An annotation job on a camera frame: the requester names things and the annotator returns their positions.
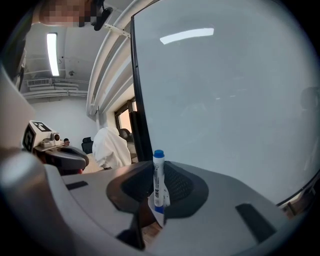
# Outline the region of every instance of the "white marker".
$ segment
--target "white marker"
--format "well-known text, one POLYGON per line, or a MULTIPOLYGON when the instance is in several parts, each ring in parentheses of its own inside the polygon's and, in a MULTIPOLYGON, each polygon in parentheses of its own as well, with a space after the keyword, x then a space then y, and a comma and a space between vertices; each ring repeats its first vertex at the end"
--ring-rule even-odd
POLYGON ((162 150, 154 151, 153 165, 154 210, 158 213, 163 214, 165 189, 165 155, 162 150))

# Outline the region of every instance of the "blue marker cap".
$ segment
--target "blue marker cap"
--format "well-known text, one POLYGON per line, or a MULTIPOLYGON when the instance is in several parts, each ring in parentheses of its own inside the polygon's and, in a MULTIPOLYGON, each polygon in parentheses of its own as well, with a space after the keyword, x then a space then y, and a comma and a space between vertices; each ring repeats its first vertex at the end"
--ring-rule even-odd
POLYGON ((162 150, 156 150, 154 151, 154 155, 153 155, 155 158, 164 158, 165 157, 165 154, 162 150))

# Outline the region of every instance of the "window frame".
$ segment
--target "window frame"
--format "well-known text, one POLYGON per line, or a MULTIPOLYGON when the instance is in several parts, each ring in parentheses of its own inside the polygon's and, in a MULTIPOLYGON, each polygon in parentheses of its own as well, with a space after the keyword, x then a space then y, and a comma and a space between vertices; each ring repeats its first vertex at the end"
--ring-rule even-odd
POLYGON ((132 103, 135 101, 136 101, 136 97, 133 97, 132 99, 127 100, 124 105, 122 105, 117 111, 114 112, 115 126, 118 130, 121 129, 119 116, 126 110, 129 110, 129 113, 132 112, 133 111, 132 103))

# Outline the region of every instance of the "air vent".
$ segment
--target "air vent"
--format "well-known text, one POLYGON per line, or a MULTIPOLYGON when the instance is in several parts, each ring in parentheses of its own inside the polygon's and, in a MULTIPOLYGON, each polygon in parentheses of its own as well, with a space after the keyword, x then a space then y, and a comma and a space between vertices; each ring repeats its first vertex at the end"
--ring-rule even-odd
POLYGON ((50 86, 51 85, 51 78, 42 78, 42 79, 32 79, 27 81, 28 87, 34 86, 50 86))

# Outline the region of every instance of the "chair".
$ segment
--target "chair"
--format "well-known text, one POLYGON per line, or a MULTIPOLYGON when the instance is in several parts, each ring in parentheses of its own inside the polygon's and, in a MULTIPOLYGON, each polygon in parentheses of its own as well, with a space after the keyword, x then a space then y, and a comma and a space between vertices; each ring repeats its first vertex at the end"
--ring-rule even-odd
POLYGON ((86 154, 91 154, 92 153, 92 145, 94 144, 94 142, 91 140, 91 137, 87 137, 84 138, 82 140, 82 150, 86 153, 86 154))

